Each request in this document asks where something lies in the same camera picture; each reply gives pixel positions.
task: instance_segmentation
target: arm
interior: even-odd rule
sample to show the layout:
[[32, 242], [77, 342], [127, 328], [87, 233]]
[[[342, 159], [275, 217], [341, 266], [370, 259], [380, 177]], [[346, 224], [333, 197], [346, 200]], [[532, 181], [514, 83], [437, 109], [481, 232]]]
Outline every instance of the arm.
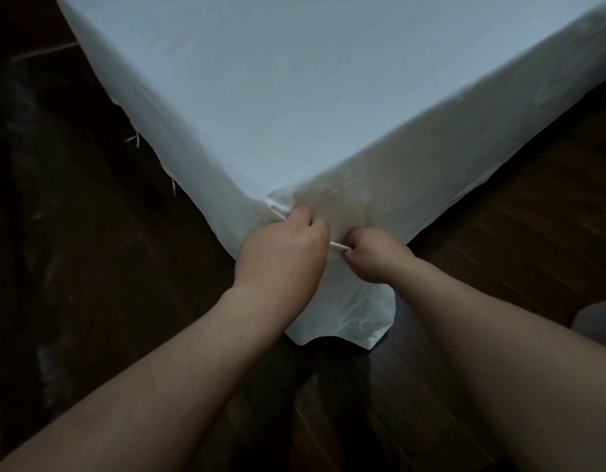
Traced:
[[32, 437], [0, 472], [179, 469], [244, 373], [311, 300], [328, 246], [327, 223], [312, 223], [304, 207], [253, 232], [213, 309]]
[[345, 253], [406, 300], [524, 470], [606, 470], [606, 348], [496, 300], [364, 228]]

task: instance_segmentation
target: bed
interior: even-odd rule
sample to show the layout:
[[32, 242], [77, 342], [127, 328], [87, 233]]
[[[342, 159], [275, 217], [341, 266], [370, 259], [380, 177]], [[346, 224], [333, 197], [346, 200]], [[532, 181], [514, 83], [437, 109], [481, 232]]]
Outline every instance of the bed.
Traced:
[[[606, 0], [58, 1], [233, 257], [297, 205], [408, 243], [606, 79]], [[332, 246], [287, 334], [370, 349], [394, 313]]]

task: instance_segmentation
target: white fabric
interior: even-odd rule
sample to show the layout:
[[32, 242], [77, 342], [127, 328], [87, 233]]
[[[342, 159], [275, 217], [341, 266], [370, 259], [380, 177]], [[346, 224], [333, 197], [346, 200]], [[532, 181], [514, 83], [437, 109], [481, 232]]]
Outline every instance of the white fabric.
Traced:
[[[335, 242], [365, 225], [408, 242], [606, 79], [606, 0], [59, 3], [234, 257], [300, 204]], [[393, 316], [332, 248], [287, 333], [371, 348]]]

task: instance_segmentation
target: forearm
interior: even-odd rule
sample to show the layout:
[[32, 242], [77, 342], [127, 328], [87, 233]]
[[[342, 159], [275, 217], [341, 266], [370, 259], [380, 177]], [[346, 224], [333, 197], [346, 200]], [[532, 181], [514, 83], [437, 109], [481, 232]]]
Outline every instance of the forearm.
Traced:
[[407, 262], [392, 285], [521, 466], [606, 469], [606, 349]]
[[0, 472], [179, 469], [284, 323], [274, 305], [229, 290], [197, 322], [26, 442]]

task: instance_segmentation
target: mattress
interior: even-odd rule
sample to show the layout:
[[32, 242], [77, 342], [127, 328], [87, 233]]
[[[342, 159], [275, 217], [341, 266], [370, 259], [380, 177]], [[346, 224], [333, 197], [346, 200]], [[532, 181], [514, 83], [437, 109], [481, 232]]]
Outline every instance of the mattress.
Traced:
[[[296, 205], [407, 243], [606, 79], [606, 0], [58, 1], [233, 257]], [[287, 334], [370, 349], [394, 311], [330, 248]]]

